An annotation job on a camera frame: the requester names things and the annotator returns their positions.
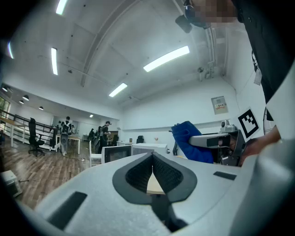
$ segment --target black office chair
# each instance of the black office chair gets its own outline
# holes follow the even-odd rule
[[[136,143],[143,143],[143,142],[144,142],[143,136],[142,135],[138,136]]]
[[[112,140],[112,146],[116,146],[118,140],[119,140],[119,136],[118,136],[118,135],[114,135],[114,138],[113,138],[113,140]]]
[[[41,140],[42,135],[40,135],[40,139],[37,141],[37,135],[36,135],[36,121],[35,119],[31,118],[29,122],[29,143],[33,146],[31,150],[29,150],[29,154],[33,152],[35,156],[38,156],[38,152],[45,155],[45,153],[39,149],[40,145],[43,145],[45,142]]]

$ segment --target railing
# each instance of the railing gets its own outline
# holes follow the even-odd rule
[[[27,118],[21,117],[19,115],[14,115],[14,114],[8,113],[8,112],[1,110],[1,109],[0,109],[0,112],[1,112],[1,117],[9,119],[9,120],[13,120],[19,124],[25,125],[25,127],[17,127],[17,130],[15,129],[14,133],[13,133],[14,136],[20,137],[22,139],[23,138],[22,133],[23,133],[24,129],[26,131],[29,131],[30,120]],[[9,127],[10,124],[7,125],[4,121],[1,121],[1,125],[4,126],[5,132],[8,132],[8,133],[11,132],[11,127]],[[41,140],[43,140],[45,142],[44,148],[49,148],[49,149],[54,148],[55,137],[57,135],[57,132],[58,132],[57,128],[36,122],[36,134],[42,135]],[[24,138],[25,138],[25,140],[27,140],[26,143],[29,142],[29,137],[30,137],[29,133],[25,133]]]

